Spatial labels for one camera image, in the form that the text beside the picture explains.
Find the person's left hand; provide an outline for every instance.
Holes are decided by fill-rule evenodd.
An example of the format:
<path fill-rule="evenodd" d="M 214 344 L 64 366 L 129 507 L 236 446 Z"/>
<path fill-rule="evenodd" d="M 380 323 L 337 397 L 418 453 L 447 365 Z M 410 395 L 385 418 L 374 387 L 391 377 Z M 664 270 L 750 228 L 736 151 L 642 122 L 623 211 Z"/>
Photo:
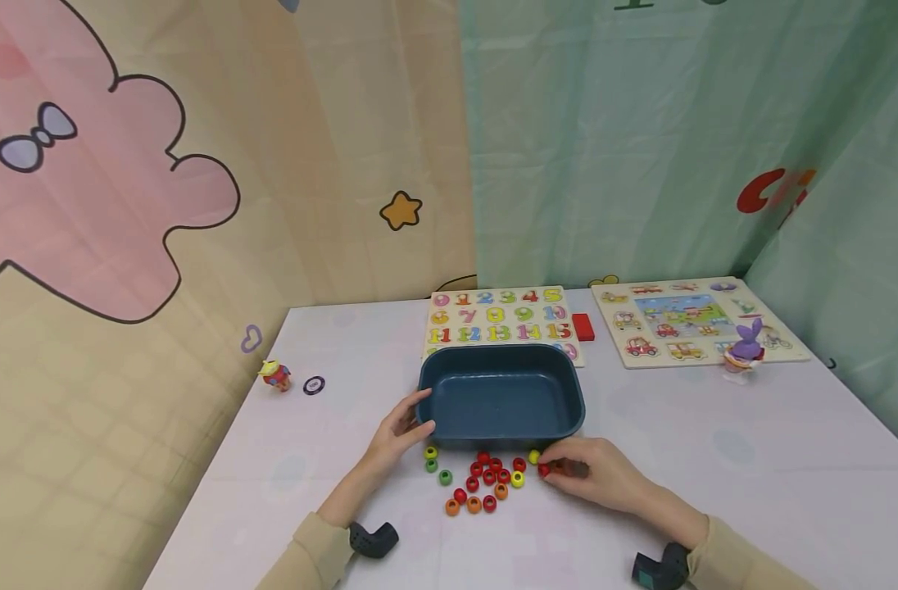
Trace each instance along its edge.
<path fill-rule="evenodd" d="M 423 442 L 436 429 L 435 420 L 424 424 L 416 420 L 416 404 L 431 392 L 424 389 L 404 397 L 380 422 L 367 452 L 357 461 L 358 470 L 364 471 L 376 484 L 383 482 L 407 449 Z"/>

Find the poker chip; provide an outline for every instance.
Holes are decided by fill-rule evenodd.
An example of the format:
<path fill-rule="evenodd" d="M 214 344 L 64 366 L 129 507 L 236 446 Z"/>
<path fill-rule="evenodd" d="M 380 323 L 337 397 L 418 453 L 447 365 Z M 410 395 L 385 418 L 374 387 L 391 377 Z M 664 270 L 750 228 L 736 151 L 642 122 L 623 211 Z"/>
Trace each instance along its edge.
<path fill-rule="evenodd" d="M 319 393 L 324 389 L 324 377 L 315 375 L 315 377 L 305 381 L 305 385 L 302 385 L 302 389 L 305 390 L 306 396 L 314 396 L 315 393 Z"/>

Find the vehicle puzzle board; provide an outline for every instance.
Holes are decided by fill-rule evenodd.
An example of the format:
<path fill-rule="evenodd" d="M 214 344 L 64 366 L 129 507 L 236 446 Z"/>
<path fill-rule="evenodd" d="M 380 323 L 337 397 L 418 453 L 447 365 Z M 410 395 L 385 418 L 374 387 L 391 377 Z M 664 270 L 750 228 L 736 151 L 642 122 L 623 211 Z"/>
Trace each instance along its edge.
<path fill-rule="evenodd" d="M 745 282 L 733 277 L 591 286 L 629 369 L 718 365 L 740 340 L 735 322 L 764 322 L 764 362 L 807 361 L 810 352 Z"/>
<path fill-rule="evenodd" d="M 577 330 L 561 286 L 435 292 L 423 356 L 439 348 L 546 343 L 583 366 Z"/>

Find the white table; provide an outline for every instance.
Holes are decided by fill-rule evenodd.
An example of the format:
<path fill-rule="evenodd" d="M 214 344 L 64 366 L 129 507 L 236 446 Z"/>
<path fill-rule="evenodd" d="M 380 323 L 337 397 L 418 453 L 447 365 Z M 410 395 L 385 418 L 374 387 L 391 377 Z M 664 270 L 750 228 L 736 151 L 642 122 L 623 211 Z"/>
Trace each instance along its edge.
<path fill-rule="evenodd" d="M 627 370 L 590 292 L 568 293 L 596 341 L 578 369 L 581 434 L 604 436 L 641 470 L 723 517 L 820 588 L 898 588 L 898 441 L 819 361 L 765 365 L 752 385 L 720 367 Z M 145 588 L 255 588 L 302 517 L 360 457 L 380 418 L 416 384 L 428 301 L 288 312 L 270 358 L 293 389 L 256 379 Z M 305 379 L 324 391 L 307 397 Z M 510 462 L 511 455 L 503 458 Z M 408 452 L 361 522 L 392 522 L 381 561 L 355 558 L 339 588 L 635 588 L 637 551 L 666 539 L 633 518 L 563 497 L 528 470 L 493 515 L 443 513 L 473 457 L 439 454 L 439 486 Z"/>

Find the person's right hand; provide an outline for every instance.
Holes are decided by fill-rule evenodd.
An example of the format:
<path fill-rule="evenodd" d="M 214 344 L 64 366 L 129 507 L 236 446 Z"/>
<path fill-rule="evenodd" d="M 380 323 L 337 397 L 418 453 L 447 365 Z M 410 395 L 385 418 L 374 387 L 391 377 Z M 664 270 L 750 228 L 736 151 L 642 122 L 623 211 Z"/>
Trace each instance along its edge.
<path fill-rule="evenodd" d="M 612 510 L 639 514 L 644 498 L 655 488 L 620 449 L 603 438 L 571 437 L 557 441 L 537 459 L 538 464 L 553 461 L 559 461 L 562 468 L 550 472 L 544 482 Z M 577 477 L 584 470 L 572 466 L 570 461 L 586 464 L 586 477 Z"/>

